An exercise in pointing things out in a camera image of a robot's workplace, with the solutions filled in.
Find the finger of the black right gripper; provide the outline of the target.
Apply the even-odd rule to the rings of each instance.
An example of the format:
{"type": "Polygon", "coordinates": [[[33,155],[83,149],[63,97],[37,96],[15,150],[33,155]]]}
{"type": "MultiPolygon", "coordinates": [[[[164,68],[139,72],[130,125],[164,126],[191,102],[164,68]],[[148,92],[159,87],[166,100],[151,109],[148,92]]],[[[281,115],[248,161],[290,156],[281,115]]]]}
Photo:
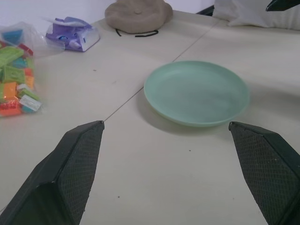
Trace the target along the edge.
{"type": "Polygon", "coordinates": [[[266,11],[286,11],[300,4],[300,0],[272,0],[266,11]]]}

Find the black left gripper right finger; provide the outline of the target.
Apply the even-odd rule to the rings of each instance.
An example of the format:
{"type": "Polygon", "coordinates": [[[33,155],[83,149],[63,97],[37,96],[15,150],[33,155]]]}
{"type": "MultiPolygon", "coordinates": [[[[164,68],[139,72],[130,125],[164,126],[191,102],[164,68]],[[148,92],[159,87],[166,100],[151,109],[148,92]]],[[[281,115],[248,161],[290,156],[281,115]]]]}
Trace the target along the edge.
{"type": "Polygon", "coordinates": [[[300,223],[300,156],[278,133],[232,121],[246,184],[269,225],[300,223]]]}

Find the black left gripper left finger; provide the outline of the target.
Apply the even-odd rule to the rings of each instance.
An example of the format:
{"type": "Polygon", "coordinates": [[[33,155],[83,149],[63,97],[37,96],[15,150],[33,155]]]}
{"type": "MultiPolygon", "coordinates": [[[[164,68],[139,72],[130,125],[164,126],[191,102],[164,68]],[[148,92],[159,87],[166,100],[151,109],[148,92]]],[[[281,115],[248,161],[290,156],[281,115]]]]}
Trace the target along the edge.
{"type": "Polygon", "coordinates": [[[2,225],[78,225],[95,178],[104,122],[67,131],[0,215],[2,225]]]}

